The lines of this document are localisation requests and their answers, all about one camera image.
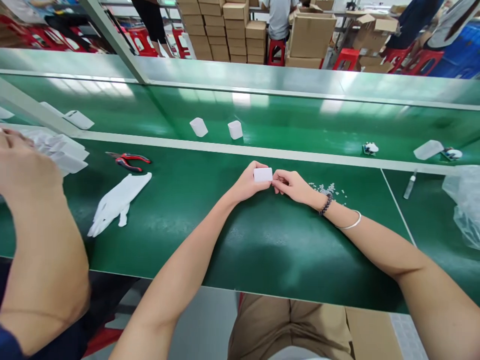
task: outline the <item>gray floor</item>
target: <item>gray floor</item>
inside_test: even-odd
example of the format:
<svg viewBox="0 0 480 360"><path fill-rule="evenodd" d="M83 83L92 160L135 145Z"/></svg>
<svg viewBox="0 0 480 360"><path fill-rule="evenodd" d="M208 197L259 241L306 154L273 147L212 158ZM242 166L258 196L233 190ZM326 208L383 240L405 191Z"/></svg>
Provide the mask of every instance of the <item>gray floor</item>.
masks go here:
<svg viewBox="0 0 480 360"><path fill-rule="evenodd" d="M149 285L139 281L123 298L123 305L137 305ZM201 287L180 317L173 334L169 360L225 360L230 333L237 317L238 293L211 287ZM409 315L390 314L404 360L428 360L412 318ZM123 329L130 317L120 315L108 324L109 328ZM107 360L115 344L108 346L87 360Z"/></svg>

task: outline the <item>beaded bracelet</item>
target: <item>beaded bracelet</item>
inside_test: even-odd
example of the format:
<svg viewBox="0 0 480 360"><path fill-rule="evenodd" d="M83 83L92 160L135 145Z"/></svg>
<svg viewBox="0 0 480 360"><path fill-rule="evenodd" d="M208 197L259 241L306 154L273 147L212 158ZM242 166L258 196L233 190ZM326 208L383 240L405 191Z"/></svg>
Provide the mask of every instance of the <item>beaded bracelet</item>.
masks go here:
<svg viewBox="0 0 480 360"><path fill-rule="evenodd" d="M331 193L328 193L326 195L327 197L327 200L326 200L326 204L325 206L323 207L322 210L320 210L318 213L320 214L320 216L323 216L325 214L325 212L329 209L329 206L330 206L330 203L332 202L332 199L333 199L333 196Z"/></svg>

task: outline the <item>plastic bag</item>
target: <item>plastic bag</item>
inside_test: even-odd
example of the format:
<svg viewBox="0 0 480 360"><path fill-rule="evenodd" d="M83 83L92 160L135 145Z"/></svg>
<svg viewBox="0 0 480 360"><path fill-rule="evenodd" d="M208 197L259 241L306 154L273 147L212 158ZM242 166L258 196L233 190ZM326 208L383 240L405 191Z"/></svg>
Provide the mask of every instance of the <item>plastic bag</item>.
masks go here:
<svg viewBox="0 0 480 360"><path fill-rule="evenodd" d="M480 166L457 166L445 176L442 189L456 202L453 220L465 243L480 250Z"/></svg>

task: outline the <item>khaki pants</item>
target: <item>khaki pants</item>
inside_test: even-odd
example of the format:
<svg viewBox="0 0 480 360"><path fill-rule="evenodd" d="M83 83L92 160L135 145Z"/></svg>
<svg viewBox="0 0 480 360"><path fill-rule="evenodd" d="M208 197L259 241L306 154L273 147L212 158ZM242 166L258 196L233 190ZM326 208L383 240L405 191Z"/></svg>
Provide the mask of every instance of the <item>khaki pants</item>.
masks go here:
<svg viewBox="0 0 480 360"><path fill-rule="evenodd" d="M268 360L297 346L332 360L353 360L343 306L245 294L228 344L229 360Z"/></svg>

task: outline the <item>red-handled pliers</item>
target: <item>red-handled pliers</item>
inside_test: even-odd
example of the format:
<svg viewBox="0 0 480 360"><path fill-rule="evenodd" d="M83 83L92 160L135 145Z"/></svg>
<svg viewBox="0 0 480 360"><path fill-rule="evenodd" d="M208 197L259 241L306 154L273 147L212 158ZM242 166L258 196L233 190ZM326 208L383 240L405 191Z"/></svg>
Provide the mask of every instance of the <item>red-handled pliers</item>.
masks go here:
<svg viewBox="0 0 480 360"><path fill-rule="evenodd" d="M142 160L147 164L151 163L150 160L148 160L145 156L141 155L133 155L130 153L118 154L116 152L109 151L105 152L105 154L110 155L112 158L115 158L115 162L118 165L134 173L141 173L143 172L143 170L140 167L131 166L127 160Z"/></svg>

